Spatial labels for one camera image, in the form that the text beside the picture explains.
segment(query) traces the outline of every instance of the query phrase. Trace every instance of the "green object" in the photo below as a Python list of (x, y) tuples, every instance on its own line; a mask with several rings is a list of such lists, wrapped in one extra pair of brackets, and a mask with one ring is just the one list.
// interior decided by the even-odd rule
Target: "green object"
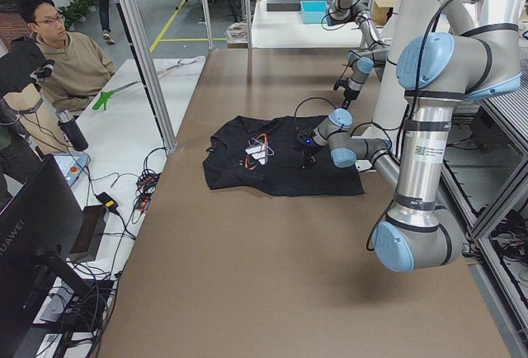
[[(168, 68), (164, 68), (162, 69), (161, 71), (157, 71), (156, 74), (157, 75), (160, 75), (162, 73), (165, 73), (167, 71), (170, 71), (171, 69), (174, 69), (174, 68), (177, 68), (177, 67), (181, 67), (182, 65), (189, 65), (189, 64), (194, 64), (196, 62), (196, 60), (192, 60), (190, 63), (183, 63), (181, 60), (179, 60), (177, 63), (175, 63), (173, 66), (171, 67), (168, 67)], [(106, 111), (106, 105), (108, 103), (108, 100), (110, 100), (110, 98), (116, 94), (117, 92), (120, 92), (121, 90), (125, 90), (126, 88), (129, 88), (131, 86), (134, 86), (135, 84), (137, 83), (141, 83), (141, 79), (138, 79), (138, 80), (135, 80), (133, 82), (130, 82), (130, 83), (127, 83), (125, 84), (124, 86), (121, 86), (121, 87), (118, 87), (118, 88), (115, 88), (114, 90), (110, 90), (109, 92), (101, 92), (101, 96), (99, 97), (99, 99), (96, 101), (95, 104), (93, 104), (92, 106), (92, 109), (94, 111), (98, 111), (101, 106), (102, 106), (102, 109), (104, 111)]]
[(102, 105), (102, 109), (106, 111), (106, 103), (108, 102), (108, 100), (110, 100), (110, 97), (112, 97), (113, 94), (114, 92), (101, 92), (101, 96), (99, 97), (97, 102), (93, 104), (92, 109), (94, 111), (98, 111)]

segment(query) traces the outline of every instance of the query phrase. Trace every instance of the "monitor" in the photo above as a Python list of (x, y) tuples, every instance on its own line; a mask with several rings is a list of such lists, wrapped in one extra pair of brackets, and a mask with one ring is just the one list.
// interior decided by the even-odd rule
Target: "monitor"
[(63, 278), (42, 258), (51, 253), (64, 264), (82, 221), (53, 156), (0, 212), (0, 358), (16, 354), (56, 276)]

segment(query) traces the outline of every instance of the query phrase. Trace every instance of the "label sticker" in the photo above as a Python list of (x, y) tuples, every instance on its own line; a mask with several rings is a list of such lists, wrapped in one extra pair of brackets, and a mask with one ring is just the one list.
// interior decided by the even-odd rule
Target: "label sticker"
[(417, 139), (413, 158), (417, 162), (441, 164), (444, 160), (446, 141), (437, 139)]
[(40, 358), (52, 358), (59, 347), (62, 336), (59, 333), (48, 333), (40, 344), (36, 356)]

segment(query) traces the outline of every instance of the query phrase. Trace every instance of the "white desk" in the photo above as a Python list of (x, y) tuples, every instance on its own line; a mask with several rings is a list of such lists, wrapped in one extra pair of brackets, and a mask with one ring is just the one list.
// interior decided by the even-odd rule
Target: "white desk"
[(361, 31), (356, 23), (336, 26), (304, 24), (300, 12), (268, 12), (266, 1), (255, 6), (252, 23), (254, 48), (359, 47)]
[[(178, 60), (156, 59), (154, 63), (156, 69), (161, 70), (174, 65)], [(183, 62), (188, 63), (193, 60), (195, 60), (193, 64), (183, 65), (159, 75), (175, 133), (180, 128), (187, 105), (204, 66), (205, 57), (185, 59)], [(105, 85), (104, 91), (118, 88), (138, 78), (139, 74), (135, 62), (129, 59), (123, 63), (115, 76)], [(145, 156), (151, 150), (163, 146), (142, 84), (138, 83), (114, 94), (108, 101), (106, 111), (102, 107), (98, 111), (92, 109), (96, 100), (97, 98), (78, 118), (78, 125), (89, 143), (89, 147), (85, 152), (92, 158), (89, 164), (92, 179), (97, 179), (113, 172), (139, 175), (143, 170)], [(155, 172), (161, 172), (166, 161), (165, 152), (158, 150), (149, 157), (148, 167)], [(119, 205), (118, 210), (123, 218), (127, 220), (133, 211), (137, 177), (124, 175), (111, 186), (116, 178), (117, 175), (113, 175), (93, 181), (92, 184), (96, 193), (105, 191), (115, 199)], [(79, 177), (79, 180), (72, 186), (72, 190), (81, 207), (99, 204), (92, 193), (88, 194), (88, 178), (86, 175), (83, 174)], [(137, 235), (144, 216), (139, 216), (138, 211), (136, 211), (134, 219), (137, 219), (137, 223), (130, 223), (128, 230), (132, 234)], [(106, 223), (105, 233), (121, 233), (122, 231), (123, 224), (121, 220), (116, 215), (110, 214)], [(115, 274), (125, 266), (133, 245), (134, 241), (129, 238), (123, 238), (120, 242), (119, 237), (105, 236), (101, 240), (96, 260), (90, 261), (86, 265), (93, 269), (110, 271), (115, 257), (112, 269), (112, 274)], [(98, 275), (97, 278), (103, 278), (100, 271), (94, 270), (94, 272)], [(82, 276), (83, 278), (90, 278), (86, 274)], [(90, 336), (89, 334), (76, 334), (75, 338)], [(89, 349), (89, 343), (76, 346), (69, 349), (66, 356), (68, 358), (83, 358)]]

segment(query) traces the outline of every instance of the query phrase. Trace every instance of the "beige hoodie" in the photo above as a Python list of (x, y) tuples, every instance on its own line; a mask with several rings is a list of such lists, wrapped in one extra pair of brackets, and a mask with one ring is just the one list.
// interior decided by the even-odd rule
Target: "beige hoodie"
[(50, 78), (39, 83), (44, 95), (57, 111), (78, 114), (114, 75), (114, 63), (95, 41), (79, 32), (68, 32), (66, 49), (46, 45), (35, 32), (42, 54), (55, 61)]

